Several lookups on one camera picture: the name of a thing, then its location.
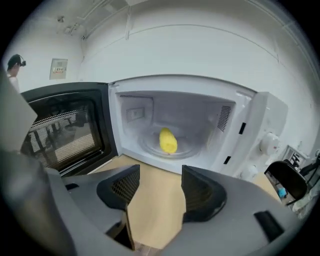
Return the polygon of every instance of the white shirt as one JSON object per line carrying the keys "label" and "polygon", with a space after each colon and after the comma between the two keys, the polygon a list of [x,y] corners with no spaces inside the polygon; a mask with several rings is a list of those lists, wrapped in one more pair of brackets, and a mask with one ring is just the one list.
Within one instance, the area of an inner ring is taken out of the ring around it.
{"label": "white shirt", "polygon": [[16,91],[18,93],[20,93],[18,78],[16,78],[15,76],[11,76],[8,73],[7,73],[7,76],[9,78],[10,83],[13,85],[13,87],[16,89]]}

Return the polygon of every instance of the yellow object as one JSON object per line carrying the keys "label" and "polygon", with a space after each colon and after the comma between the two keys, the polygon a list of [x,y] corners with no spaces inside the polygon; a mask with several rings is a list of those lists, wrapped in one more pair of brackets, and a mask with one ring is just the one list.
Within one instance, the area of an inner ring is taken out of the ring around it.
{"label": "yellow object", "polygon": [[162,128],[159,135],[160,148],[166,153],[175,153],[178,149],[178,142],[169,128]]}

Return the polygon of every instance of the ceiling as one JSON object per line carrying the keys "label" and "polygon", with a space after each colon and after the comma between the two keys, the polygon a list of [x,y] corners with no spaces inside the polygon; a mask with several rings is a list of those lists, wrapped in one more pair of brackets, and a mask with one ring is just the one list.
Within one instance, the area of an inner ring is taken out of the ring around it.
{"label": "ceiling", "polygon": [[115,13],[147,0],[47,0],[28,22],[59,34],[87,38]]}

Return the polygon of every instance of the headset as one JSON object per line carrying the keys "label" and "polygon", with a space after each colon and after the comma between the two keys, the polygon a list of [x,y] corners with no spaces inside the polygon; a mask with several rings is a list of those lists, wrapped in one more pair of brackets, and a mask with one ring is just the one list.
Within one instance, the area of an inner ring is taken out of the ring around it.
{"label": "headset", "polygon": [[20,58],[23,60],[22,62],[21,62],[21,67],[24,67],[24,66],[26,66],[27,65],[27,62],[25,61],[25,59],[24,58],[22,58],[22,56],[20,55],[20,54],[18,54],[19,56],[20,56]]}

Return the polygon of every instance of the electrical box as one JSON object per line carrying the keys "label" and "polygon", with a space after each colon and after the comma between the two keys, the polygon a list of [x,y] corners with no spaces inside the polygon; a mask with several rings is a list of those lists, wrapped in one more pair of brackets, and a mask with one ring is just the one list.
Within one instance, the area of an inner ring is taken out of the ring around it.
{"label": "electrical box", "polygon": [[66,79],[67,65],[67,59],[53,58],[50,69],[50,80]]}

